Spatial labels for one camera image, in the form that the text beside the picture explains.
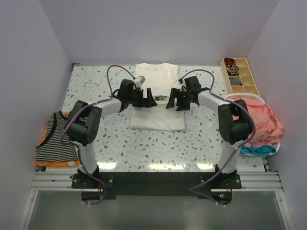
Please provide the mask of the white floral print t-shirt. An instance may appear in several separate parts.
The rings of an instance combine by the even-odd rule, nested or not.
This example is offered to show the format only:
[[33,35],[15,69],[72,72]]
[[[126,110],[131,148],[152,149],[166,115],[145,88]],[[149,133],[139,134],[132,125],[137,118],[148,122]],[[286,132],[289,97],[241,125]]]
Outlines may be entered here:
[[135,65],[135,76],[145,77],[142,84],[144,95],[151,89],[157,106],[151,108],[132,108],[130,128],[156,131],[185,130],[185,112],[176,108],[166,109],[172,88],[179,89],[178,66],[162,63]]

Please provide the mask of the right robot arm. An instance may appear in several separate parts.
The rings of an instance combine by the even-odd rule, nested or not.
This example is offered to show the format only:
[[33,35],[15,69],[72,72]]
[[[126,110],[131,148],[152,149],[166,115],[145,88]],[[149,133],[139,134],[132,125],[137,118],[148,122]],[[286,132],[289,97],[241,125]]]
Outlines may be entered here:
[[203,88],[196,76],[184,79],[181,89],[171,89],[166,109],[177,107],[177,111],[187,111],[191,103],[217,113],[218,129],[224,142],[215,174],[190,190],[212,182],[219,188],[225,188],[236,176],[240,150],[248,142],[248,138],[255,134],[255,123],[244,100],[233,101],[219,96],[210,88]]

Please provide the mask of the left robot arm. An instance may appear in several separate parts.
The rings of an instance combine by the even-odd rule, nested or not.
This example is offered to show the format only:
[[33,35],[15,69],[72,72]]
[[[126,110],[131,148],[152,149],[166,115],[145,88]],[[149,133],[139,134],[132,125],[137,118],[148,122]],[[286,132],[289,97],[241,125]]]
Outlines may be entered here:
[[94,140],[98,134],[101,118],[117,114],[130,105],[137,108],[157,106],[150,88],[143,96],[142,85],[146,79],[139,76],[134,80],[122,80],[119,89],[111,94],[111,98],[87,103],[78,100],[69,113],[63,134],[68,135],[68,145],[76,148],[79,162],[77,173],[71,177],[74,185],[85,185],[94,188],[102,185],[99,178],[99,167],[94,156]]

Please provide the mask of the grey rolled socks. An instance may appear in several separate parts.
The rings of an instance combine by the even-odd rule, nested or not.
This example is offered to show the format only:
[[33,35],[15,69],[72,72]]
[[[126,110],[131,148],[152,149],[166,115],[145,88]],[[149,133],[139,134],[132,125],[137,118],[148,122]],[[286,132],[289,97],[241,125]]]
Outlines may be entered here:
[[243,85],[239,77],[230,77],[229,81],[232,86],[242,86]]

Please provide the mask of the pink black rolled socks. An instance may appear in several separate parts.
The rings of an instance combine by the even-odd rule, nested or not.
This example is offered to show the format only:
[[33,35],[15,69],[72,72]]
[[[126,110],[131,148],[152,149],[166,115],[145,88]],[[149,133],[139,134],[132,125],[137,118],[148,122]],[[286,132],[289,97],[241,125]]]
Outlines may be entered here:
[[229,76],[239,76],[239,67],[237,65],[227,65],[226,71]]

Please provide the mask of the red black rolled socks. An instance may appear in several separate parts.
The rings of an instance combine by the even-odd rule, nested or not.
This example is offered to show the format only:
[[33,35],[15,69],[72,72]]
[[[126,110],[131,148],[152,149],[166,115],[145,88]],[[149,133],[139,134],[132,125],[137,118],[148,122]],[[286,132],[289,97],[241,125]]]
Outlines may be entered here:
[[233,59],[233,58],[226,57],[226,58],[224,58],[224,64],[226,66],[231,66],[231,65],[235,65],[236,66],[236,60]]

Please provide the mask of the wooden compartment organizer box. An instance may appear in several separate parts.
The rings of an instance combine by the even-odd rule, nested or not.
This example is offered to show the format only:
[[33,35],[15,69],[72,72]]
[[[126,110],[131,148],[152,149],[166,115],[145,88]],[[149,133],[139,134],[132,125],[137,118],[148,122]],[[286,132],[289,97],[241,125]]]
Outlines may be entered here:
[[[224,58],[220,62],[223,78],[225,81],[226,89],[228,93],[251,93],[260,95],[253,78],[248,60],[245,57],[233,57],[236,60],[236,65],[239,67],[239,76],[229,76],[226,71],[226,65],[224,64]],[[242,86],[232,86],[230,84],[230,77],[239,77],[243,83]]]

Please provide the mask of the white plastic laundry basket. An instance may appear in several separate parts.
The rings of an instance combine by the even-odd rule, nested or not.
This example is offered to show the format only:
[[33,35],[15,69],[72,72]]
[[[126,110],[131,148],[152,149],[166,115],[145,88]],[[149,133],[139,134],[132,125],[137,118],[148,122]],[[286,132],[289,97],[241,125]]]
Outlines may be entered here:
[[[265,101],[260,96],[255,95],[255,94],[251,94],[251,93],[231,93],[231,94],[227,95],[227,99],[231,99],[231,100],[238,100],[238,99],[242,99],[243,97],[251,98],[251,99],[254,99],[258,102],[265,103]],[[273,144],[273,146],[275,146],[277,148],[277,150],[276,150],[276,152],[277,152],[280,148],[280,142]]]

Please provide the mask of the salmon orange garment in basket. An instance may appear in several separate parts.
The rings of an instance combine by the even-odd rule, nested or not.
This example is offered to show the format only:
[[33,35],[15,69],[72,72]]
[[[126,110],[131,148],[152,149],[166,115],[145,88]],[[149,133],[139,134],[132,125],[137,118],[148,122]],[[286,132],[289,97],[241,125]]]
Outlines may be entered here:
[[266,103],[251,98],[243,97],[242,100],[245,101],[256,126],[255,136],[246,144],[246,147],[259,148],[281,142],[283,126],[273,114],[272,108]]

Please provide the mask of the teal garment in basket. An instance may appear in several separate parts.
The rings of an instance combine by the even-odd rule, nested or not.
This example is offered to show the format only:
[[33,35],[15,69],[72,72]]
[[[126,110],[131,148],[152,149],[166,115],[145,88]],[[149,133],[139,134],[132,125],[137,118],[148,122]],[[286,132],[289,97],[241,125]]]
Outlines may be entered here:
[[275,146],[263,145],[261,147],[247,147],[243,146],[241,148],[240,154],[248,155],[251,154],[253,156],[268,156],[271,153],[275,153],[277,148]]

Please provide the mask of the aluminium table frame rail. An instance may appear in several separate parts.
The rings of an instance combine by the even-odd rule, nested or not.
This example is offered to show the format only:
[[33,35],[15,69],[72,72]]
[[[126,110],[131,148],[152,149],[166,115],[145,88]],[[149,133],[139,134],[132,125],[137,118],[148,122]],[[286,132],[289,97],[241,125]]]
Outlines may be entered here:
[[[210,172],[103,172],[102,181],[107,189],[118,189],[121,185],[132,190],[143,188],[166,189],[170,186],[189,189],[200,185],[211,177]],[[36,191],[97,191],[98,187],[74,185],[72,172],[36,172],[31,190]],[[202,186],[212,191],[280,192],[281,179],[276,172],[239,172],[235,179],[221,185],[210,183]]]

